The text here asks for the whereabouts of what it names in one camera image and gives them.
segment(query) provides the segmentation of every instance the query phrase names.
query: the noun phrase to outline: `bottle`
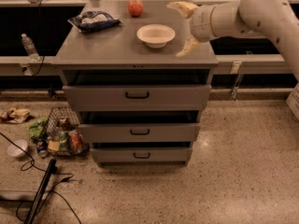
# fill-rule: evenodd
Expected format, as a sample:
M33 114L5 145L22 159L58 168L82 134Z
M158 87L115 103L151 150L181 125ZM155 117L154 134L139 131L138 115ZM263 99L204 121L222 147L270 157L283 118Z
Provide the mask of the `bottle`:
M38 62L40 60L40 57L37 53L35 44L32 41L32 39L29 36L27 36L26 34L22 34L21 42L24 45L24 47L29 55L30 60L33 62Z

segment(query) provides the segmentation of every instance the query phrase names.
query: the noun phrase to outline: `terrazzo floor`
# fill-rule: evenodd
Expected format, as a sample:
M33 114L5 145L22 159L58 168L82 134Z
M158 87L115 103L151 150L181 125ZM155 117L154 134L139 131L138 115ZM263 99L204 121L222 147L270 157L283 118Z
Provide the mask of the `terrazzo floor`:
M75 176L55 187L81 223L271 223L299 220L299 120L285 96L211 95L187 166L99 167L93 159L58 158L61 173ZM0 110L29 108L47 116L67 103L49 98L1 98ZM12 140L27 139L24 124L0 124ZM0 190L36 191L43 172L21 171L28 158L13 159L0 137ZM46 169L51 156L29 152ZM49 188L65 176L53 175ZM23 223L20 202L0 202L0 223ZM18 211L26 217L29 203ZM64 199L52 193L34 223L79 223Z

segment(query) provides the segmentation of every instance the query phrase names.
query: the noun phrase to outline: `white container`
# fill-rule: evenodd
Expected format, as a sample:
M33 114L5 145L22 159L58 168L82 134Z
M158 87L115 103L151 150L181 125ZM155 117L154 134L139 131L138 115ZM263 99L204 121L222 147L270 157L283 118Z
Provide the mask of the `white container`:
M175 36L175 31L161 24L152 24L141 27L137 31L138 38L152 49L160 49L171 41Z
M293 89L286 102L292 113L299 119L299 83Z
M24 151L26 151L26 152L28 151L28 143L26 140L19 139L19 140L15 141L14 143L15 143L15 145L17 145ZM25 153L18 147L15 147L14 145L10 145L7 149L8 155L11 157L15 157L15 158L25 155Z

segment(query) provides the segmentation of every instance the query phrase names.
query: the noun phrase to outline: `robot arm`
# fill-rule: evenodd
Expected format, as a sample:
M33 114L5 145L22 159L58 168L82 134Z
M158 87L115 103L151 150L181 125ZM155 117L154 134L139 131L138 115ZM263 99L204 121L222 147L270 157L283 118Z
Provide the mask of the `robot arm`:
M200 42L223 36L268 38L299 81L299 20L287 0L239 0L214 6L186 2L168 5L190 19L192 37L184 50L189 53Z

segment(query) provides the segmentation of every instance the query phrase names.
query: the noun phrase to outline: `red apple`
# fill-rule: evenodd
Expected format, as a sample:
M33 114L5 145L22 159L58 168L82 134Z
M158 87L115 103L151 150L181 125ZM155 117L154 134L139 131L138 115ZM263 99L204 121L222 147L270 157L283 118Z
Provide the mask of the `red apple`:
M143 8L143 3L140 0L131 0L128 3L128 11L132 17L139 17Z

